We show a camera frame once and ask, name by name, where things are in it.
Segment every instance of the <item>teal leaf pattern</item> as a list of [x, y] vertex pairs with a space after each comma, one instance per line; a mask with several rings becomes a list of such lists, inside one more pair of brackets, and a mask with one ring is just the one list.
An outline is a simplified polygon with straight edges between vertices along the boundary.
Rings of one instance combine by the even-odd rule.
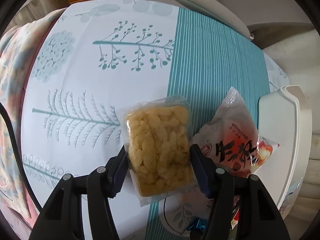
[[76, 14], [76, 16], [80, 16], [80, 22], [87, 23], [91, 17], [99, 17], [102, 15], [107, 15], [110, 13], [114, 13], [120, 10], [119, 5], [116, 4], [103, 4], [92, 8], [88, 12]]
[[[43, 163], [38, 157], [29, 157], [25, 154], [22, 156], [23, 167], [27, 177], [33, 177], [38, 181], [46, 184], [50, 189], [54, 189], [58, 184], [59, 180], [66, 173], [70, 171], [64, 171], [61, 167], [52, 166], [49, 162]], [[86, 195], [82, 195], [82, 198], [87, 200]]]
[[43, 128], [47, 138], [55, 135], [57, 141], [61, 136], [67, 138], [68, 145], [76, 147], [79, 143], [85, 145], [88, 137], [92, 139], [92, 148], [98, 139], [103, 136], [104, 144], [107, 144], [111, 135], [116, 134], [116, 143], [120, 143], [121, 129], [116, 116], [114, 106], [109, 106], [108, 113], [103, 104], [97, 106], [94, 96], [91, 96], [90, 104], [93, 113], [87, 107], [86, 92], [75, 97], [72, 92], [55, 90], [47, 96], [48, 110], [33, 108], [33, 113], [45, 114]]
[[134, 23], [120, 21], [111, 34], [93, 42], [99, 46], [98, 67], [105, 70], [116, 69], [119, 64], [125, 65], [129, 55], [124, 54], [127, 50], [123, 50], [122, 46], [130, 45], [135, 47], [134, 58], [130, 60], [133, 63], [131, 71], [139, 72], [144, 65], [148, 65], [151, 69], [162, 68], [172, 60], [174, 48], [174, 39], [163, 41], [162, 36], [162, 33], [153, 31], [153, 25], [139, 29]]
[[49, 36], [42, 45], [31, 72], [31, 78], [46, 83], [59, 73], [74, 47], [72, 32], [62, 31]]
[[182, 228], [182, 226], [185, 228], [187, 227], [190, 222], [194, 219], [194, 216], [192, 215], [191, 209], [192, 204], [191, 203], [184, 203], [178, 210], [176, 210], [174, 213], [175, 216], [172, 219], [173, 223], [178, 223], [177, 226], [179, 229]]

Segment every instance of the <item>metal screw head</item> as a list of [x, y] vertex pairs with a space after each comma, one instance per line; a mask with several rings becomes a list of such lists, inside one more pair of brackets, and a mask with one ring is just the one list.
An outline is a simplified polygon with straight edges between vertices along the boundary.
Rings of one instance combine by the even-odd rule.
[[71, 174], [69, 174], [69, 173], [64, 174], [62, 178], [63, 178], [63, 180], [71, 179]]
[[104, 173], [105, 171], [106, 171], [106, 168], [103, 166], [97, 168], [97, 173]]
[[258, 181], [259, 177], [255, 174], [250, 175], [250, 179], [254, 180], [254, 181]]
[[216, 173], [223, 174], [224, 173], [224, 169], [223, 168], [217, 168], [216, 169]]

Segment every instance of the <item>teal striped fabric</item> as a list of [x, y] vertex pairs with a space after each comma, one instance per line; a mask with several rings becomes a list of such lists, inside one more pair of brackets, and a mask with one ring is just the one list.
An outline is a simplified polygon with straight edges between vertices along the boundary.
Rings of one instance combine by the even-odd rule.
[[[168, 96], [180, 94], [188, 100], [194, 133], [212, 119], [231, 86], [257, 124], [259, 98], [270, 93], [262, 50], [220, 22], [180, 8]], [[150, 205], [145, 240], [182, 238], [163, 227], [158, 207]]]

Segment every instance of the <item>plastic package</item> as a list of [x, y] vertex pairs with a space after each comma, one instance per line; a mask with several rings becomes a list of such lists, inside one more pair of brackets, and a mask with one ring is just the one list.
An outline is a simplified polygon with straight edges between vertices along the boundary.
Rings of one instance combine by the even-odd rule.
[[248, 177], [279, 147], [262, 138], [240, 93], [230, 88], [210, 122], [193, 137], [205, 156], [232, 175]]
[[281, 204], [281, 207], [279, 209], [279, 212], [281, 215], [284, 214], [286, 208], [293, 206], [293, 203], [290, 204], [290, 202], [292, 202], [292, 201], [290, 201], [290, 197], [297, 189], [300, 188], [301, 183], [302, 183], [302, 178], [289, 186], [287, 194], [285, 195], [285, 198], [284, 198], [284, 200]]
[[195, 220], [193, 220], [193, 222], [186, 228], [186, 230], [181, 236], [190, 238], [191, 231], [198, 231], [201, 234], [203, 234], [207, 223], [208, 221], [205, 219], [195, 218]]
[[141, 206], [194, 184], [191, 110], [185, 98], [177, 95], [142, 103], [126, 112], [124, 145]]

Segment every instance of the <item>white plastic container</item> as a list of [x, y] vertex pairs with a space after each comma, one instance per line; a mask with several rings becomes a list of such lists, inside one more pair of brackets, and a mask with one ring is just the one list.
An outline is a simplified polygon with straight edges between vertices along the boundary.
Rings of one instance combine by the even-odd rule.
[[[303, 181], [306, 173], [312, 134], [311, 108], [299, 86], [284, 86], [261, 97], [259, 134], [280, 144], [278, 150], [256, 174], [280, 208], [290, 185]], [[300, 187], [290, 196], [293, 204]], [[283, 218], [291, 206], [285, 210]]]

